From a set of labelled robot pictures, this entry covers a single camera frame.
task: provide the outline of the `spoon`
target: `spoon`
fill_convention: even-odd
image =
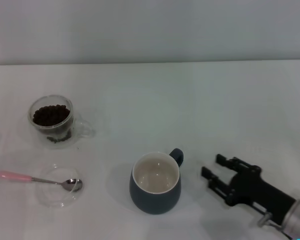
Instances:
[[[46,184],[61,185],[65,190],[67,190],[69,192],[72,190],[74,192],[77,192],[80,189],[82,189],[82,187],[84,185],[84,183],[82,182],[81,179],[79,179],[77,181],[75,178],[71,178],[64,182],[57,182],[57,181],[51,181],[51,180],[46,180],[46,179],[42,179],[42,178],[32,177],[32,176],[28,176],[28,175],[23,175],[23,174],[11,172],[11,171],[0,171],[0,178],[16,180],[16,181],[20,181],[20,182],[40,182],[40,183],[46,183]]]

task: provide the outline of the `dark blue mug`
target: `dark blue mug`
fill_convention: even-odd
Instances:
[[[172,209],[181,194],[179,167],[184,153],[175,148],[169,155],[151,152],[132,168],[130,196],[134,204],[148,214],[163,214]]]

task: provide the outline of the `white table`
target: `white table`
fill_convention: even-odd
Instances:
[[[96,129],[71,147],[44,149],[26,113],[60,94]],[[178,204],[148,215],[129,195],[144,153],[184,152]],[[199,176],[215,155],[263,168],[263,178],[300,198],[300,60],[0,66],[0,169],[37,174],[51,161],[76,166],[85,189],[74,204],[47,208],[33,184],[0,181],[0,240],[285,240],[261,217],[227,207]]]

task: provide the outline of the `clear glass mug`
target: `clear glass mug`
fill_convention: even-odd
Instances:
[[[70,111],[65,120],[52,126],[41,126],[33,121],[37,110],[45,106],[56,105],[64,105]],[[73,105],[64,96],[48,95],[39,98],[29,108],[27,117],[30,124],[38,131],[39,139],[45,145],[59,147],[80,137],[92,137],[94,135],[94,130],[88,122],[75,119]]]

